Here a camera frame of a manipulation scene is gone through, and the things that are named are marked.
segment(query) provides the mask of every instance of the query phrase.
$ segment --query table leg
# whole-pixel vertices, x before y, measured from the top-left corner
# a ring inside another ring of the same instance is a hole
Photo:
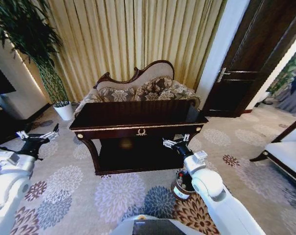
[[[99,171],[99,161],[98,161],[99,155],[93,141],[92,140],[80,140],[80,141],[82,141],[89,149],[89,152],[94,162],[95,171]]]
[[[267,159],[268,153],[264,154],[266,151],[262,152],[258,157],[250,159],[251,162],[258,162]]]

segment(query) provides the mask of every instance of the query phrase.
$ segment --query drawer handle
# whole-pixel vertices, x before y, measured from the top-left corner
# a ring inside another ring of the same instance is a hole
[[[146,134],[146,130],[145,129],[143,129],[143,132],[140,132],[140,129],[138,129],[138,131],[137,131],[137,134],[136,134],[137,136],[146,136],[147,134]]]

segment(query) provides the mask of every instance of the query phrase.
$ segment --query white plant pot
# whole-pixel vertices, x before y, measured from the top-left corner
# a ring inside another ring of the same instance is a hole
[[[270,92],[265,92],[262,94],[262,96],[259,98],[258,102],[263,101],[265,98],[267,98],[270,95]]]
[[[61,116],[64,121],[71,120],[73,118],[73,109],[71,103],[63,107],[54,107],[56,112]]]

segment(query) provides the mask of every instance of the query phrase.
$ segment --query patterned carpet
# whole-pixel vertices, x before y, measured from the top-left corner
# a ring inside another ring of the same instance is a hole
[[[268,235],[296,235],[296,184],[269,160],[251,163],[264,146],[296,117],[261,105],[239,118],[209,118],[190,143],[208,153],[207,166],[216,170],[231,193],[250,211]],[[205,234],[218,234],[198,195],[175,200],[170,186],[177,171],[162,170],[95,176],[89,152],[49,108],[33,133],[60,123],[60,136],[43,145],[33,185],[21,202],[11,234],[110,234],[125,218],[145,213],[175,218]],[[100,142],[95,141],[98,150]],[[19,149],[20,139],[4,146]]]

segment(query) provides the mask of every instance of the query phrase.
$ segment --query cylindrical container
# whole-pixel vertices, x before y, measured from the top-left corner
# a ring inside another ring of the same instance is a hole
[[[178,200],[186,201],[192,193],[195,192],[192,186],[192,177],[186,170],[180,170],[177,172],[174,181],[171,184],[171,191]]]
[[[73,118],[73,109],[71,103],[63,107],[54,107],[54,109],[64,121],[68,121]]]

